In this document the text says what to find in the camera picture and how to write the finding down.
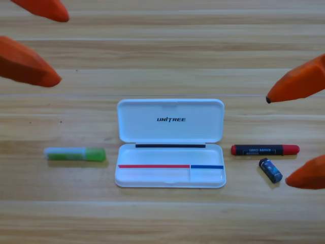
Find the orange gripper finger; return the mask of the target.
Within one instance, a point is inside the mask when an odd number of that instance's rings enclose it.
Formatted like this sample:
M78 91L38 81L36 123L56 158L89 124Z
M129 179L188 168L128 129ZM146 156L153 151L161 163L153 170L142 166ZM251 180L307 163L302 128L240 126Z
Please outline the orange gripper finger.
M266 95L267 103L309 97L324 90L324 54L290 70Z
M57 22L68 22L69 13L59 0L12 0L28 12Z
M34 50L6 36L1 36L1 77L42 87L61 82L56 71Z
M319 190L324 189L324 155L306 162L285 179L288 186Z

